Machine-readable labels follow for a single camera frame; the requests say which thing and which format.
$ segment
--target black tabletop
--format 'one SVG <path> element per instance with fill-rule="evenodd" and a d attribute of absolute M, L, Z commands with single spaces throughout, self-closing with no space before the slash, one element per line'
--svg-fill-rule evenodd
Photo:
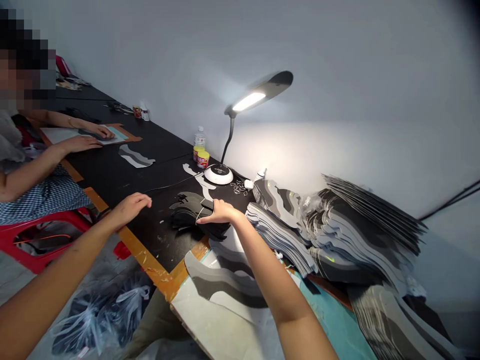
<path fill-rule="evenodd" d="M 81 90 L 70 90 L 57 86 L 55 95 L 57 99 L 115 101 L 113 97 L 108 96 L 93 86 L 82 86 Z"/>
<path fill-rule="evenodd" d="M 156 160 L 149 167 L 135 168 L 118 154 L 121 144 L 70 154 L 67 160 L 84 178 L 78 184 L 84 189 L 92 187 L 109 207 L 115 207 L 132 193 L 145 193 L 186 179 L 165 189 L 148 191 L 147 194 L 153 199 L 152 207 L 142 210 L 128 225 L 147 250 L 171 272 L 203 237 L 203 233 L 196 227 L 178 232 L 170 224 L 169 206 L 177 201 L 178 193 L 190 191 L 202 195 L 199 182 L 185 172 L 183 167 L 183 164 L 188 164 L 195 172 L 201 171 L 192 159 L 193 146 L 151 121 L 111 112 L 103 107 L 101 101 L 58 99 L 55 107 L 51 110 L 77 108 L 103 124 L 124 124 L 127 131 L 143 138 L 138 142 L 128 142 L 128 147 L 144 157 Z M 212 162 L 215 163 L 216 160 L 212 158 L 210 163 Z M 223 199 L 242 212 L 247 209 L 249 202 L 255 201 L 251 192 L 248 196 L 243 196 L 235 194 L 229 184 L 216 186 L 216 189 L 209 191 L 210 196 Z"/>

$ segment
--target yellow container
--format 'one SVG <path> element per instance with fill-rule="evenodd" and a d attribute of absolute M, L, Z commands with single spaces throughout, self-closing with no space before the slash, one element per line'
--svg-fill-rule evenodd
<path fill-rule="evenodd" d="M 210 154 L 205 150 L 199 151 L 196 155 L 196 165 L 199 168 L 205 169 L 209 165 Z"/>
<path fill-rule="evenodd" d="M 193 147 L 193 160 L 197 161 L 197 154 L 201 151 L 205 151 L 203 146 L 197 145 Z"/>

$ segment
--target lamp head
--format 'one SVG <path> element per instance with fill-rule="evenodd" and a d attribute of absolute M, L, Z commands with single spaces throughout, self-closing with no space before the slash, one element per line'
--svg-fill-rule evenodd
<path fill-rule="evenodd" d="M 238 113 L 252 109 L 284 92 L 292 84 L 294 75 L 290 71 L 279 71 L 267 76 L 266 80 L 253 86 L 239 101 L 225 109 L 225 115 L 235 119 Z"/>

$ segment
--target floor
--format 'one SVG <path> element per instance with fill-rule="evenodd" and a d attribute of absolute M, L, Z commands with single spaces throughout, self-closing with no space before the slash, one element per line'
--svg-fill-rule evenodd
<path fill-rule="evenodd" d="M 61 311 L 53 325 L 66 317 L 70 309 L 70 303 L 77 293 L 86 289 L 92 284 L 98 284 L 98 282 L 112 283 L 120 282 L 129 274 L 140 269 L 139 264 L 133 256 L 125 260 L 117 260 L 117 257 L 113 254 L 113 249 L 120 241 L 117 234 L 113 234 L 104 248 L 93 263 L 92 268 L 85 276 L 80 286 L 70 298 L 65 308 Z M 18 290 L 29 283 L 34 278 L 28 269 L 17 263 L 8 255 L 0 251 L 0 305 L 4 304 L 11 296 L 13 296 Z M 53 356 L 51 354 L 52 343 L 54 338 L 51 336 L 50 331 L 47 332 L 36 348 L 28 357 L 28 360 L 45 360 L 45 359 L 71 359 L 71 356 Z M 122 350 L 118 348 L 107 349 L 101 356 L 98 356 L 95 352 L 87 355 L 83 359 L 119 359 L 121 357 Z"/>

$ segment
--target desk lamp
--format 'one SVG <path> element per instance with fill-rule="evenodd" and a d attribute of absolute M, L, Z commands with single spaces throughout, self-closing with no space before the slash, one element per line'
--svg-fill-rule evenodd
<path fill-rule="evenodd" d="M 234 179 L 232 170 L 224 165 L 224 159 L 234 133 L 234 123 L 237 115 L 273 99 L 288 89 L 294 80 L 294 75 L 290 71 L 280 71 L 267 76 L 266 79 L 267 80 L 262 81 L 259 85 L 253 86 L 239 101 L 226 107 L 224 113 L 230 117 L 230 134 L 223 149 L 220 163 L 212 165 L 205 170 L 205 178 L 211 183 L 225 185 L 231 183 Z"/>

